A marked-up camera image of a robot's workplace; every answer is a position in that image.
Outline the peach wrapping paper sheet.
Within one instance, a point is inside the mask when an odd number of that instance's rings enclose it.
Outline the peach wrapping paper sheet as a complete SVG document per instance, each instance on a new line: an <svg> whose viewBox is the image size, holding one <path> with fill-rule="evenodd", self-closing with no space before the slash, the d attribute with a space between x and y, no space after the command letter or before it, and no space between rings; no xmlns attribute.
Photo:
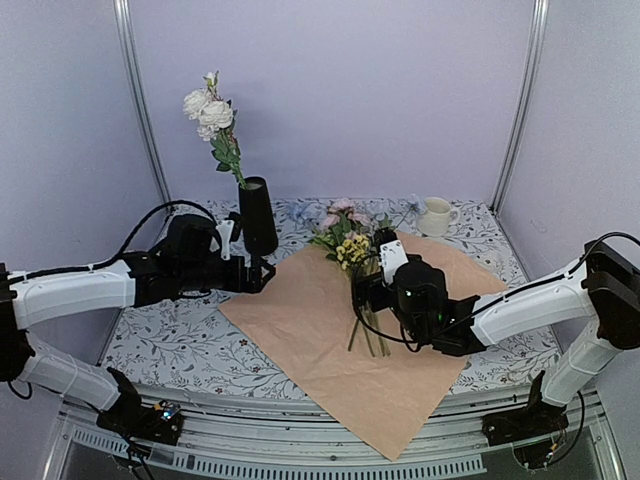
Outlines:
<svg viewBox="0 0 640 480"><path fill-rule="evenodd" d="M318 246L281 261L261 293L235 296L219 309L311 400L391 461L467 362L430 347L412 353L396 343L390 355L373 357L366 340L350 338L349 278Z"/></svg>

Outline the green paper flower bouquet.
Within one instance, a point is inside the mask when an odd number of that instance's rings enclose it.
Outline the green paper flower bouquet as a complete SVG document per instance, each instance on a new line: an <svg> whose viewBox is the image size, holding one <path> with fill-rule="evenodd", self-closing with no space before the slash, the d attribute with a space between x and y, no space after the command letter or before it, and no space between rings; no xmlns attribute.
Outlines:
<svg viewBox="0 0 640 480"><path fill-rule="evenodd" d="M290 204L289 217L301 228L308 230L311 236L307 236L311 245L325 250L325 258L336 263L351 281L353 268L360 266L360 273L368 275L381 271L378 257L374 251L374 233L381 228L390 228L395 232L397 226L402 224L412 207L404 214L396 224L389 217L382 201L378 201L372 207L382 207L382 210L366 209L356 201L349 198L340 198L333 201L294 200ZM374 327L382 328L378 315L365 307L363 309L366 320ZM356 335L362 331L364 339L372 357L390 356L391 351L386 339L364 329L357 318L351 329L347 350L351 351ZM405 345L412 352L419 352L420 346Z"/></svg>

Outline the white rose stem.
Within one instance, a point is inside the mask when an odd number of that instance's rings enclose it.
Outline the white rose stem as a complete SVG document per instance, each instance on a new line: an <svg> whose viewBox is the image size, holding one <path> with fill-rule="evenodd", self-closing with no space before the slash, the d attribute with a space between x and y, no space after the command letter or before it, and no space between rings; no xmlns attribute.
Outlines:
<svg viewBox="0 0 640 480"><path fill-rule="evenodd" d="M204 86L188 93L182 102L183 114L197 123L198 136L211 146L216 170L231 173L238 186L246 190L247 180L241 166L241 150L235 135L237 111L232 101L219 93L219 71L203 76Z"/></svg>

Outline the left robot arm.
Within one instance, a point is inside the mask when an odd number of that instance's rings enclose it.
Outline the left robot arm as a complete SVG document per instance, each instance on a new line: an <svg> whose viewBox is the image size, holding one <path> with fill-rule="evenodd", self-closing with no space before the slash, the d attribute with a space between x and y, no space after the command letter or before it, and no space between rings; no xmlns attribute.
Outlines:
<svg viewBox="0 0 640 480"><path fill-rule="evenodd" d="M125 250L101 264L1 273L1 379L37 384L88 403L128 434L148 412L127 377L61 352L30 334L51 319L110 308L139 308L212 290L259 293L274 276L266 256L278 246L272 221L252 226L231 215L215 222L174 217L148 251Z"/></svg>

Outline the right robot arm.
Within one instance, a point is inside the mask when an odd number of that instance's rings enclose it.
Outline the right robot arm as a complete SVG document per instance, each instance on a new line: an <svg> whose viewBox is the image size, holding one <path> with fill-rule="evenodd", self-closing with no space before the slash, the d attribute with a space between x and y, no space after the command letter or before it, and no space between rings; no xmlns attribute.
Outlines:
<svg viewBox="0 0 640 480"><path fill-rule="evenodd" d="M408 254L399 240L378 246L379 272L351 279L357 319L362 309L390 311L401 327L395 342L462 357L501 341L572 319L587 324L562 357L535 381L517 427L537 436L556 410L619 353L639 346L639 269L604 238L587 243L566 267L504 293L450 298L444 272Z"/></svg>

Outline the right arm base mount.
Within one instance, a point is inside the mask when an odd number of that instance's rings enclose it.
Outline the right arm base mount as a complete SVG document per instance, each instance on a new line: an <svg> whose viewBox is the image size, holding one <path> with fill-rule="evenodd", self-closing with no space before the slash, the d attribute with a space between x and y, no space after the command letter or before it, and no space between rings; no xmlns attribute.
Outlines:
<svg viewBox="0 0 640 480"><path fill-rule="evenodd" d="M513 455L518 464L528 471L545 470L564 460L576 447L584 429L586 405L581 391L577 392L581 416L578 429L569 446L565 445L569 426L566 407L547 404L542 399L541 387L545 372L539 373L531 384L525 406L482 417L481 431L490 446L524 441L537 436L558 432L556 440L537 445L517 447Z"/></svg>

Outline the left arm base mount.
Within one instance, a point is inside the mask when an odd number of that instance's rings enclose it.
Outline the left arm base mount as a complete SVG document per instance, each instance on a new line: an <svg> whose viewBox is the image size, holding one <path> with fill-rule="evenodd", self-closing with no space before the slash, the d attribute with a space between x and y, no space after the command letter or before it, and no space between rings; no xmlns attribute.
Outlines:
<svg viewBox="0 0 640 480"><path fill-rule="evenodd" d="M122 372L111 367L107 371L117 383L119 397L108 410L98 413L96 425L123 438L176 446L184 423L180 406L167 400L144 406L141 396Z"/></svg>

